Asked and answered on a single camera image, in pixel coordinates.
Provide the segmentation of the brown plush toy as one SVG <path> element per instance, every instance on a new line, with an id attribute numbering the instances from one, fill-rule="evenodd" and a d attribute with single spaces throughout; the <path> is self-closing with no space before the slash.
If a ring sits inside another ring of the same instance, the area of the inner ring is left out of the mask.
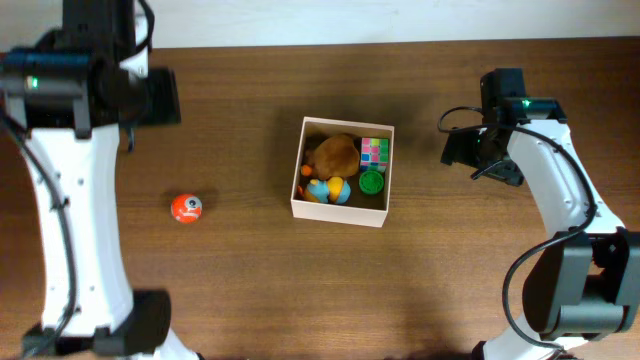
<path id="1" fill-rule="evenodd" d="M 349 178 L 359 169 L 360 153 L 354 139 L 347 134 L 338 134 L 305 151 L 301 174 L 326 181 L 332 177 Z"/>

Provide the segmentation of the green round toy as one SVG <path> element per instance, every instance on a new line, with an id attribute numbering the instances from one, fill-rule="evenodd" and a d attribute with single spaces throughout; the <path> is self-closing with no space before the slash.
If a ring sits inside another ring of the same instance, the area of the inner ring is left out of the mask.
<path id="1" fill-rule="evenodd" d="M 360 174 L 359 188 L 366 195 L 377 195 L 383 191 L 385 178 L 376 170 L 367 170 Z"/>

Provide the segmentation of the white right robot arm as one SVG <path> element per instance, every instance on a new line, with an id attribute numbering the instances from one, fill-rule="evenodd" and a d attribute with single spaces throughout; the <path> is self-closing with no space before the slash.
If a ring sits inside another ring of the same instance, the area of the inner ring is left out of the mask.
<path id="1" fill-rule="evenodd" d="M 483 122 L 447 129 L 447 164 L 475 178 L 513 165 L 528 183 L 547 240 L 507 270 L 509 324 L 472 350 L 474 359 L 567 359 L 572 348 L 631 329 L 639 309 L 639 235 L 606 205 L 582 165 L 558 102 L 497 97 L 477 107 Z"/>

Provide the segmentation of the pink cardboard box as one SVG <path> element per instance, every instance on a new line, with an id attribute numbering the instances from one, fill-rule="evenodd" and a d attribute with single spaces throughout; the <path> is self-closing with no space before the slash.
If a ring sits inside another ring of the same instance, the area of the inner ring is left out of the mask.
<path id="1" fill-rule="evenodd" d="M 384 173 L 383 191 L 377 195 L 365 195 L 359 188 L 359 175 L 357 175 L 348 180 L 352 188 L 352 194 L 345 205 L 321 204 L 303 200 L 297 192 L 297 187 L 303 185 L 300 168 L 309 139 L 328 138 L 340 133 L 353 135 L 356 138 L 383 138 L 389 140 L 389 166 Z M 296 165 L 294 167 L 295 174 L 290 195 L 293 216 L 301 219 L 381 228 L 387 218 L 390 207 L 394 165 L 394 135 L 395 128 L 389 125 L 306 116 L 302 121 Z"/>

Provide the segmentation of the orange and blue duck toy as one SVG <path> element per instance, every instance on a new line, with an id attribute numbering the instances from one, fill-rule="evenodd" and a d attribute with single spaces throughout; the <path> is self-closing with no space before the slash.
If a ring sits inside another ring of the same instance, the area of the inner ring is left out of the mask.
<path id="1" fill-rule="evenodd" d="M 298 194 L 308 202 L 323 204 L 344 204 L 351 196 L 351 187 L 341 177 L 328 180 L 311 179 L 305 187 L 297 188 Z"/>

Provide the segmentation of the colourful puzzle cube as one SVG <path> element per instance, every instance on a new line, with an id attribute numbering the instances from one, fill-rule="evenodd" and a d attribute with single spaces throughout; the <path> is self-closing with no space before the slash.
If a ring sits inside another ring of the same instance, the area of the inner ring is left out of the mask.
<path id="1" fill-rule="evenodd" d="M 386 138 L 362 138 L 360 170 L 385 173 L 390 163 L 390 142 Z"/>

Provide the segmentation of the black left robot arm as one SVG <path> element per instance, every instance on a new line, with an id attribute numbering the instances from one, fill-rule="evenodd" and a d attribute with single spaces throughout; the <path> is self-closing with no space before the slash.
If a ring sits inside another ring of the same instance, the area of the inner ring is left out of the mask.
<path id="1" fill-rule="evenodd" d="M 1 63 L 2 121 L 33 182 L 45 260 L 40 321 L 25 357 L 90 351 L 117 359 L 191 359 L 164 290 L 135 290 L 120 250 L 115 165 L 120 131 L 145 117 L 148 51 L 15 49 Z"/>

